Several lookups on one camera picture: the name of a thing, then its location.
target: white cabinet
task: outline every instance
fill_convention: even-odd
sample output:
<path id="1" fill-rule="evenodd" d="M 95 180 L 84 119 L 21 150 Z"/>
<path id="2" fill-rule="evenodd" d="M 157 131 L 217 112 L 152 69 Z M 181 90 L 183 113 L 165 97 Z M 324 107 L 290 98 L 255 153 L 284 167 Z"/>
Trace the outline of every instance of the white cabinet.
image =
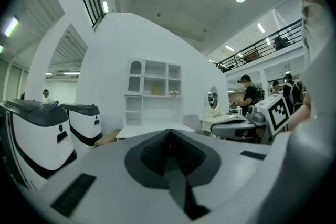
<path id="1" fill-rule="evenodd" d="M 145 60 L 130 59 L 128 63 L 127 95 L 143 95 Z"/>
<path id="2" fill-rule="evenodd" d="M 170 91 L 179 92 L 176 96 Z M 130 59 L 124 125 L 183 121 L 181 66 Z"/>

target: black t-shirt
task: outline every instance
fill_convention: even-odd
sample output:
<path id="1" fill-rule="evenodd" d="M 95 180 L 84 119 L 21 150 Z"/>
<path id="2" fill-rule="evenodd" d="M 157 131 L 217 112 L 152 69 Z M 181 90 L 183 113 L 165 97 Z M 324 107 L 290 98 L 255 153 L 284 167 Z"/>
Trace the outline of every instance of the black t-shirt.
<path id="1" fill-rule="evenodd" d="M 291 84 L 291 85 L 294 85 L 294 81 L 289 81 L 288 82 L 289 84 Z M 288 85 L 285 85 L 284 87 L 283 87 L 284 89 L 284 95 L 283 95 L 283 97 L 287 97 L 287 107 L 288 107 L 288 110 L 289 110 L 289 113 L 292 115 L 293 113 L 294 113 L 294 105 L 290 102 L 290 100 L 289 100 L 289 96 L 290 96 L 290 89 L 291 89 L 291 87 L 289 87 Z M 301 103 L 302 101 L 301 101 L 301 91 L 300 91 L 300 89 L 299 89 L 299 87 L 297 87 L 297 86 L 294 86 L 294 88 L 293 88 L 293 98 L 294 98 L 294 103 Z"/>
<path id="2" fill-rule="evenodd" d="M 251 98 L 252 99 L 252 102 L 250 105 L 255 105 L 254 104 L 254 99 L 256 97 L 256 92 L 257 92 L 257 88 L 255 86 L 249 86 L 246 88 L 246 91 L 245 91 L 245 95 L 244 95 L 244 101 L 247 99 L 247 98 Z M 243 116 L 246 116 L 246 113 L 248 111 L 248 107 L 250 105 L 247 105 L 247 106 L 243 106 L 242 107 L 242 113 L 243 113 Z"/>

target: machine black lid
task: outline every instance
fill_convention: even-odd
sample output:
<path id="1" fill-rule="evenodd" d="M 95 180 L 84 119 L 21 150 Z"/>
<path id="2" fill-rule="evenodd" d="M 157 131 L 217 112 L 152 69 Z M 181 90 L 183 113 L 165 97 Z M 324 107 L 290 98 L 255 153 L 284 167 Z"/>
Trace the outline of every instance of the machine black lid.
<path id="1" fill-rule="evenodd" d="M 31 100 L 11 99 L 0 103 L 0 112 L 10 111 L 20 118 L 38 126 L 50 127 L 68 120 L 63 108 Z"/>
<path id="2" fill-rule="evenodd" d="M 98 107 L 94 104 L 61 104 L 60 106 L 65 110 L 74 111 L 86 116 L 96 116 L 100 114 Z"/>

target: cardboard box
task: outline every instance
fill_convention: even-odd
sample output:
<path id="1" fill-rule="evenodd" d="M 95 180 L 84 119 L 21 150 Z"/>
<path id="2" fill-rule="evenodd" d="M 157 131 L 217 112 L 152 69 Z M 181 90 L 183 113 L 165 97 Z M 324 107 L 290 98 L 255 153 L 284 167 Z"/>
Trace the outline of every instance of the cardboard box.
<path id="1" fill-rule="evenodd" d="M 109 133 L 108 135 L 103 136 L 101 139 L 95 141 L 95 146 L 103 146 L 103 145 L 107 145 L 107 144 L 117 141 L 116 137 L 120 131 L 121 129 L 115 129 L 113 132 Z"/>

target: black cap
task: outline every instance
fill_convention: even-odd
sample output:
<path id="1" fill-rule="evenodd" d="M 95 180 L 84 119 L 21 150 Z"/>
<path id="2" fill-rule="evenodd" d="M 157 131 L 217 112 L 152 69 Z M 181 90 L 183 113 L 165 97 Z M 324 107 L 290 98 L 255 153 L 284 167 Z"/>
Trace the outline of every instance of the black cap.
<path id="1" fill-rule="evenodd" d="M 249 75 L 243 75 L 242 78 L 240 79 L 240 81 L 242 81 L 243 79 L 246 79 L 246 81 L 248 81 L 248 82 L 251 81 L 251 77 Z"/>
<path id="2" fill-rule="evenodd" d="M 292 75 L 291 74 L 286 74 L 284 79 L 292 79 Z"/>

